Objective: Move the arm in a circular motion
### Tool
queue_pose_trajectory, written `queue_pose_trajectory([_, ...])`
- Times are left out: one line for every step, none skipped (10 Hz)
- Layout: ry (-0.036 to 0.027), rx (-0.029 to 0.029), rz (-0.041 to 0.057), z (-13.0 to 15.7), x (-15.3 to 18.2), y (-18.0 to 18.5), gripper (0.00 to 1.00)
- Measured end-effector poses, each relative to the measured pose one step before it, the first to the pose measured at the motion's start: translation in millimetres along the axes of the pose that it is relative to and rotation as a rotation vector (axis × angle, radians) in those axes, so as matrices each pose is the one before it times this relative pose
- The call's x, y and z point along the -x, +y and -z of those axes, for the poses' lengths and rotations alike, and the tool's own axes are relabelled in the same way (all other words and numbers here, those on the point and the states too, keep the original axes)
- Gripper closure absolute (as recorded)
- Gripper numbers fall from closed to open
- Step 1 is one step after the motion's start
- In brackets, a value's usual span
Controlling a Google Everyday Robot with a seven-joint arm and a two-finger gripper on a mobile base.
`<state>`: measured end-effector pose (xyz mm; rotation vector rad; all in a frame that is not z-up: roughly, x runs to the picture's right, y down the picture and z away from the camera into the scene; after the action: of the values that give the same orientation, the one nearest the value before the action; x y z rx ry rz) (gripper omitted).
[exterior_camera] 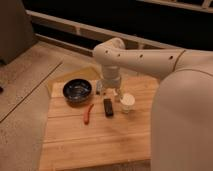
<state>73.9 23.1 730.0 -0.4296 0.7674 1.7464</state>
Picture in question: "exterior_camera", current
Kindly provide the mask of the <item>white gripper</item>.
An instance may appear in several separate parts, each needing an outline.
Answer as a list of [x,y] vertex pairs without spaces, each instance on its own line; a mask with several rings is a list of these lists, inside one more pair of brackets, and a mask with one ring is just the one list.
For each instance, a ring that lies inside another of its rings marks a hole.
[[104,99],[106,95],[105,88],[116,89],[116,100],[121,100],[123,98],[123,92],[120,88],[121,86],[121,75],[120,68],[117,66],[102,66],[102,85],[104,88],[101,88],[101,97]]

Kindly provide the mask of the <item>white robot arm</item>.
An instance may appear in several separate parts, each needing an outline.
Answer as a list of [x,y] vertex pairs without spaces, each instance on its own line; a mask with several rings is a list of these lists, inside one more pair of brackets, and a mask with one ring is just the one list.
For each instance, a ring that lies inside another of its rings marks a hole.
[[119,69],[160,81],[151,109],[151,171],[213,171],[213,51],[128,50],[113,38],[93,49],[103,83],[119,85]]

